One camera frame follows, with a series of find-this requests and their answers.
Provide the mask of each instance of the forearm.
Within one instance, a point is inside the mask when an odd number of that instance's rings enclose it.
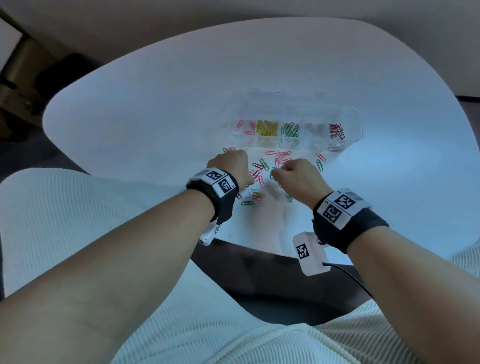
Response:
[[[480,279],[387,227],[347,250],[395,331],[426,363],[480,362]]]
[[[208,197],[187,190],[7,298],[0,311],[2,360],[31,361],[27,347],[37,363],[111,360],[169,295],[214,213]],[[72,348],[76,338],[81,342]]]

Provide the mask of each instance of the black wristband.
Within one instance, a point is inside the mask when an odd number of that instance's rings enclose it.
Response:
[[[235,184],[235,188],[233,188],[231,191],[226,193],[222,198],[218,197],[218,195],[215,193],[212,186],[210,186],[209,184],[203,181],[191,181],[186,186],[187,189],[193,189],[193,190],[203,192],[210,199],[210,201],[212,201],[212,204],[215,209],[215,215],[210,220],[210,222],[216,220],[217,225],[221,225],[222,223],[224,223],[225,221],[227,221],[229,218],[232,217],[233,204],[235,203],[235,197],[239,192],[238,182],[235,179],[235,177],[233,177],[226,170],[224,170],[223,172],[229,175],[229,177],[232,179],[233,183]]]
[[[365,231],[376,226],[389,226],[385,220],[372,210],[364,208],[352,216],[342,230],[339,230],[317,212],[320,205],[329,195],[322,198],[313,209],[313,231],[318,237],[317,242],[319,244],[328,244],[346,254],[350,243]]]

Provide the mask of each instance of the black cable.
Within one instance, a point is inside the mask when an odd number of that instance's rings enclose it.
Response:
[[[323,264],[325,267],[335,267],[335,268],[338,268],[338,269],[342,270],[343,272],[347,273],[353,280],[355,280],[355,282],[357,282],[357,283],[360,285],[360,287],[363,288],[363,290],[364,290],[365,292],[367,292],[367,294],[368,294],[371,298],[373,298],[372,294],[371,294],[370,292],[368,292],[368,289],[366,289],[365,286],[364,286],[358,279],[356,279],[353,275],[351,275],[350,273],[348,273],[345,269],[343,269],[342,267],[340,267],[340,266],[338,266],[338,265],[336,265],[336,264],[332,264],[332,263],[322,263],[322,264]]]

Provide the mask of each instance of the fist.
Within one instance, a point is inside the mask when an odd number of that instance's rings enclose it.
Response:
[[[272,177],[290,196],[312,210],[322,198],[333,192],[317,168],[306,159],[284,163],[282,168],[272,171]]]
[[[244,150],[228,149],[223,154],[218,154],[207,163],[207,168],[218,168],[230,173],[243,190],[247,184],[253,184],[253,177],[248,173],[248,155]]]

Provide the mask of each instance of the plastic organizer box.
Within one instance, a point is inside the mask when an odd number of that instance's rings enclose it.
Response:
[[[231,142],[238,147],[341,152],[363,137],[358,109],[317,97],[250,92],[228,108]]]

